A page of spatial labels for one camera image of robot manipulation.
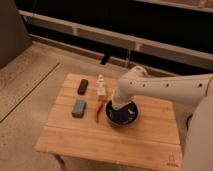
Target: wooden table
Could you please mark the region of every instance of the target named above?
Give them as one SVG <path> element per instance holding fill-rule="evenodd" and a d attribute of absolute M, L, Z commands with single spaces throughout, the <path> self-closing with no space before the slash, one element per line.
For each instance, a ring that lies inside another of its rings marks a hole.
<path fill-rule="evenodd" d="M 77 88 L 83 78 L 89 80 L 89 85 L 86 94 L 79 96 Z M 35 146 L 36 150 L 56 154 L 62 164 L 58 155 L 153 170 L 180 170 L 182 153 L 172 103 L 136 96 L 134 101 L 140 115 L 134 123 L 112 126 L 103 108 L 96 124 L 96 80 L 97 77 L 87 75 L 67 76 Z M 105 78 L 105 81 L 110 97 L 116 80 Z M 82 119 L 71 115 L 76 98 L 87 101 Z"/>

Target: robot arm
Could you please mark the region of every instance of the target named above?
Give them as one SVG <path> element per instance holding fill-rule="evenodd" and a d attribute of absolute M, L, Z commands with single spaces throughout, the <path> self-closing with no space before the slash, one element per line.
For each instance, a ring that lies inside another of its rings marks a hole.
<path fill-rule="evenodd" d="M 181 171 L 213 170 L 213 74 L 148 78 L 146 70 L 137 66 L 118 80 L 112 108 L 122 110 L 134 95 L 198 105 L 187 134 Z"/>
<path fill-rule="evenodd" d="M 112 97 L 116 110 L 132 101 L 134 95 L 146 95 L 197 106 L 213 87 L 213 74 L 182 77 L 148 77 L 146 70 L 136 66 L 119 80 Z"/>

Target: dark background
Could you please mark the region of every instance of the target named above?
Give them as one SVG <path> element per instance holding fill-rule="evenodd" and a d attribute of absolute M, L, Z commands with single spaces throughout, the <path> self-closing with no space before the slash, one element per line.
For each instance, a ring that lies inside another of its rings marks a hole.
<path fill-rule="evenodd" d="M 213 14 L 193 10 L 167 7 L 132 0 L 16 0 L 19 9 L 68 20 L 80 24 L 103 28 L 124 34 L 133 34 L 150 40 L 177 45 L 189 49 L 213 53 Z M 77 44 L 99 52 L 111 51 L 113 55 L 125 58 L 126 50 L 67 36 L 50 30 L 28 25 L 31 33 L 49 37 L 62 42 Z M 197 68 L 193 70 L 180 64 L 183 71 L 175 69 L 171 62 L 157 57 L 133 52 L 132 59 L 156 65 L 183 74 L 206 73 Z"/>

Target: black bowl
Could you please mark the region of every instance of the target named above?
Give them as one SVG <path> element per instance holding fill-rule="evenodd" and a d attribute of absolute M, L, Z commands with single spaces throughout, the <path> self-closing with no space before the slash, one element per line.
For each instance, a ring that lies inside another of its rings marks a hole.
<path fill-rule="evenodd" d="M 119 110 L 112 108 L 112 101 L 106 106 L 106 114 L 110 121 L 118 125 L 127 125 L 132 123 L 138 116 L 138 109 L 134 102 L 129 103 Z"/>

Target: concrete floor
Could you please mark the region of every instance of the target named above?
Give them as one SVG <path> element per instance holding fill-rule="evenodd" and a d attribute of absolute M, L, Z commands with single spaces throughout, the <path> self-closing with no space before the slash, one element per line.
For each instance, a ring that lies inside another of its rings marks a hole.
<path fill-rule="evenodd" d="M 2 171 L 58 171 L 56 160 L 48 154 L 34 150 L 36 141 L 47 119 L 60 86 L 68 73 L 91 74 L 118 78 L 127 70 L 112 64 L 99 65 L 99 61 L 75 53 L 39 45 L 50 60 L 60 65 L 19 104 L 0 124 L 0 170 Z M 176 105 L 181 134 L 185 136 L 184 121 L 193 109 Z M 100 163 L 76 158 L 64 158 L 72 171 L 146 171 L 126 166 Z"/>

